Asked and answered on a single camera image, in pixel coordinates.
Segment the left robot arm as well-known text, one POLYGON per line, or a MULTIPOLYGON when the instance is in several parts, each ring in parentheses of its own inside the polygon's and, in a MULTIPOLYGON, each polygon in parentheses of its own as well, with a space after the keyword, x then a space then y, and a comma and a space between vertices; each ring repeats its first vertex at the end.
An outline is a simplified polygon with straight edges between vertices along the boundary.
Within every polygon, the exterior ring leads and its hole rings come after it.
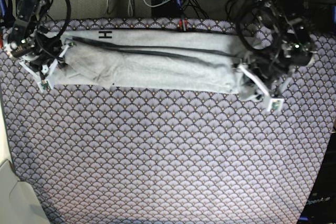
POLYGON ((295 0, 248 0, 235 19, 235 28, 247 49, 238 65, 247 85, 241 99, 261 101, 267 111, 282 110, 282 94, 296 68, 313 64, 316 51, 295 0), (250 16, 270 29, 269 46, 254 46, 244 36, 243 21, 250 16))

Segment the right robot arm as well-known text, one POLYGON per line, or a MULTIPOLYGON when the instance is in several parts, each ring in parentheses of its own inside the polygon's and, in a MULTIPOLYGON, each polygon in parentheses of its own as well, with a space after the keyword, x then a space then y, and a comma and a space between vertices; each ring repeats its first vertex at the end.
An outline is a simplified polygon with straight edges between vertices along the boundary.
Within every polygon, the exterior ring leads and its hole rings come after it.
POLYGON ((70 0, 65 0, 66 18, 58 34, 47 37, 43 19, 48 15, 52 0, 20 0, 16 20, 4 41, 6 54, 32 75, 41 92, 55 86, 54 71, 65 65, 65 54, 75 43, 61 40, 71 18, 70 0))

